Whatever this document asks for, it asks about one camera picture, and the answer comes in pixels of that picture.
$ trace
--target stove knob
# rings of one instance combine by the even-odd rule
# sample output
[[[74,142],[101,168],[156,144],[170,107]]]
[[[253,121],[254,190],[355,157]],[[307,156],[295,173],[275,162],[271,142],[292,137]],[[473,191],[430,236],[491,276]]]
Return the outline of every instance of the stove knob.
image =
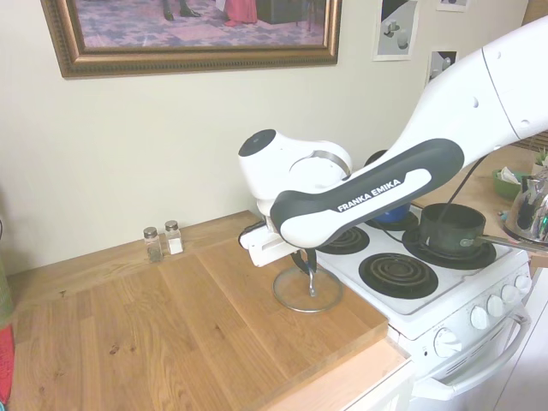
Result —
[[[487,300],[487,312],[496,319],[504,314],[504,303],[498,295],[492,295]]]
[[[449,328],[442,328],[434,337],[434,350],[438,357],[449,358],[461,352],[462,342]]]
[[[520,300],[520,290],[513,285],[505,285],[500,295],[507,304],[516,304]]]
[[[470,314],[470,322],[476,330],[484,330],[489,325],[489,316],[482,307],[474,307]]]
[[[529,276],[519,276],[515,279],[515,287],[520,290],[522,294],[527,294],[531,290],[533,281]]]

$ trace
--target stainless steel kettle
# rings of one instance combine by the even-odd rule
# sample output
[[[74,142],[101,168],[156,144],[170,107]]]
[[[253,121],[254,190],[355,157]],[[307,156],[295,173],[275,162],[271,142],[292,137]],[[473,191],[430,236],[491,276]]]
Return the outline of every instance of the stainless steel kettle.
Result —
[[[548,170],[523,176],[521,192],[504,223],[506,234],[521,241],[548,246]]]

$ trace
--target painting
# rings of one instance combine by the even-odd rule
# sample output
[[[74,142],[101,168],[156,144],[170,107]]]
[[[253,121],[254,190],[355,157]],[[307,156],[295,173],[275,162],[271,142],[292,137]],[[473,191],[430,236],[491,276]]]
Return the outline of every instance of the painting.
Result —
[[[456,57],[456,51],[433,51],[430,54],[430,61],[428,63],[428,76],[426,77],[426,84],[434,80],[446,69],[455,64]]]
[[[436,0],[438,2],[438,10],[441,11],[460,11],[464,12],[468,9],[472,0]]]
[[[42,0],[61,73],[336,64],[342,0]]]
[[[418,0],[380,0],[373,60],[411,59],[418,20]]]

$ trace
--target cable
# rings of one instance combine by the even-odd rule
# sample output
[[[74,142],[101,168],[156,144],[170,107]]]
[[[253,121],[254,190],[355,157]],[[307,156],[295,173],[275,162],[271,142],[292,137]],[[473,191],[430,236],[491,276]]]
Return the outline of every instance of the cable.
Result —
[[[439,229],[439,225],[441,224],[443,218],[445,217],[445,214],[449,210],[450,204],[453,202],[455,197],[461,192],[462,188],[464,187],[464,184],[466,184],[466,182],[468,181],[468,179],[470,178],[472,173],[478,168],[478,166],[481,164],[481,162],[483,160],[485,160],[486,157],[487,156],[484,156],[484,157],[480,158],[478,161],[475,162],[475,164],[472,166],[472,168],[465,175],[465,177],[462,180],[461,184],[459,184],[459,187],[457,187],[455,192],[453,193],[453,195],[451,195],[451,197],[449,198],[449,201],[447,201],[447,203],[445,204],[444,209],[442,210],[442,212],[440,213],[440,215],[438,217],[438,220],[436,222],[436,229]],[[375,224],[378,229],[381,229],[388,237],[390,237],[392,240],[394,240],[396,242],[399,242],[400,244],[409,245],[409,246],[422,246],[420,241],[402,241],[402,240],[398,240],[391,233],[389,233],[386,229],[384,229],[379,222],[377,222],[375,220],[370,220],[370,221],[373,224]]]
[[[462,180],[461,184],[459,185],[459,187],[456,188],[455,192],[453,193],[453,195],[451,195],[451,198],[449,199],[449,201],[447,201],[447,204],[445,204],[445,207],[444,209],[442,210],[441,214],[439,215],[438,217],[438,220],[436,222],[436,225],[439,227],[439,224],[442,222],[442,220],[444,219],[445,217],[445,214],[447,213],[447,210],[449,210],[449,206],[450,204],[453,202],[453,200],[455,199],[455,197],[459,194],[459,192],[461,191],[462,187],[464,187],[464,184],[466,184],[466,182],[468,181],[468,178],[470,178],[470,176],[472,175],[472,173],[478,168],[478,166],[481,164],[481,162],[483,160],[485,160],[487,156],[484,156],[482,158],[480,158],[478,161],[475,162],[475,164],[472,166],[472,168],[470,169],[470,171],[466,174],[466,176],[464,177],[464,180]]]
[[[403,245],[409,245],[409,246],[418,246],[419,245],[419,242],[418,241],[403,241],[403,240],[398,240],[397,238],[395,238],[391,233],[389,233],[378,221],[375,221],[375,220],[369,220],[369,223],[373,223],[377,226],[378,229],[381,229],[388,237],[390,237],[392,240],[394,240],[395,242],[399,242],[400,244],[403,244]]]

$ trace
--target oven handle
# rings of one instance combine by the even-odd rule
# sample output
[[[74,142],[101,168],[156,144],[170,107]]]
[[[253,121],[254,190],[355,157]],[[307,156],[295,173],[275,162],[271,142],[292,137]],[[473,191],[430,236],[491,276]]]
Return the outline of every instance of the oven handle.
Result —
[[[531,327],[531,318],[522,304],[520,304],[509,318],[513,319],[520,326],[520,330],[515,336],[514,341],[512,341],[512,343],[491,364],[480,372],[475,373],[473,376],[453,385],[440,383],[434,378],[426,378],[415,384],[413,396],[448,401],[455,396],[480,385],[499,371],[508,361],[510,361],[510,358],[512,358],[518,350]]]

